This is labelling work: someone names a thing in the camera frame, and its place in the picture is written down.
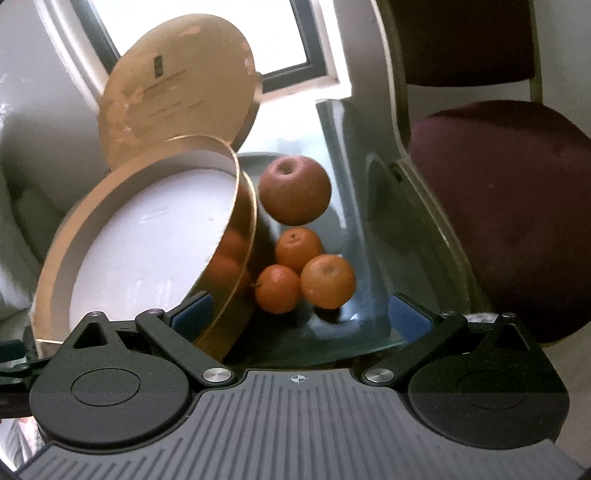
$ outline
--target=circular mount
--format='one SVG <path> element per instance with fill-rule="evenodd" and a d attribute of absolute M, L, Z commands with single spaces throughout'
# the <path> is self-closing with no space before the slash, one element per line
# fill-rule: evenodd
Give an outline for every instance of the circular mount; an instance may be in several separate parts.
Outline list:
<path fill-rule="evenodd" d="M 569 409 L 562 389 L 537 356 L 495 348 L 425 365 L 408 400 L 419 420 L 455 442 L 510 449 L 556 440 Z"/>
<path fill-rule="evenodd" d="M 254 123 L 262 77 L 242 33 L 213 15 L 183 15 L 141 37 L 100 100 L 99 135 L 112 170 L 151 145 L 211 135 L 234 150 Z"/>
<path fill-rule="evenodd" d="M 221 383 L 230 380 L 232 372 L 227 368 L 209 368 L 203 372 L 203 378 L 211 383 Z"/>
<path fill-rule="evenodd" d="M 180 368 L 127 350 L 101 313 L 87 315 L 60 347 L 33 385 L 30 406 L 48 438 L 111 449 L 164 431 L 190 398 Z"/>
<path fill-rule="evenodd" d="M 394 380 L 394 373 L 385 368 L 372 368 L 365 372 L 365 378 L 372 383 L 386 383 Z"/>

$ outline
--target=blue gripper pad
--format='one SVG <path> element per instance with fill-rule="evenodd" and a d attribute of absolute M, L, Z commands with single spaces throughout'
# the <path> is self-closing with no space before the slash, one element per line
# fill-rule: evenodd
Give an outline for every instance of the blue gripper pad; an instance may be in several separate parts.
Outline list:
<path fill-rule="evenodd" d="M 397 295 L 388 303 L 388 318 L 392 328 L 413 343 L 433 328 L 433 321 Z"/>
<path fill-rule="evenodd" d="M 170 320 L 170 327 L 189 342 L 193 342 L 213 320 L 213 297 L 201 296 Z"/>

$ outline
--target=apple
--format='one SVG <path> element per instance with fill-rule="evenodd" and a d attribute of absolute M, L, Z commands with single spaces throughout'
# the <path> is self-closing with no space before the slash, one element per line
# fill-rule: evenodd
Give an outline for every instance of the apple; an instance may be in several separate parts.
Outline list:
<path fill-rule="evenodd" d="M 305 225 L 324 213 L 332 188 L 322 166 L 312 158 L 278 158 L 265 169 L 258 185 L 267 213 L 288 226 Z"/>

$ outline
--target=chair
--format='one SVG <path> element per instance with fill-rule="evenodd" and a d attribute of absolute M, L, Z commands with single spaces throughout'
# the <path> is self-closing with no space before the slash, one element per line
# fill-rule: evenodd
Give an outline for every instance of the chair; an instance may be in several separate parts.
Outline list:
<path fill-rule="evenodd" d="M 445 212 L 498 311 L 539 342 L 591 319 L 591 140 L 543 105 L 528 0 L 372 0 L 399 148 Z M 531 102 L 491 100 L 408 117 L 407 84 L 530 81 Z"/>

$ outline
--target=cardboard lid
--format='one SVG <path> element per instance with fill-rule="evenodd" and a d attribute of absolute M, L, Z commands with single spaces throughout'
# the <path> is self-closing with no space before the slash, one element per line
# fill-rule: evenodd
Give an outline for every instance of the cardboard lid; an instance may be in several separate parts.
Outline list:
<path fill-rule="evenodd" d="M 254 123 L 262 77 L 242 33 L 213 15 L 184 15 L 140 38 L 115 65 L 99 102 L 112 170 L 181 135 L 212 135 L 237 150 Z"/>

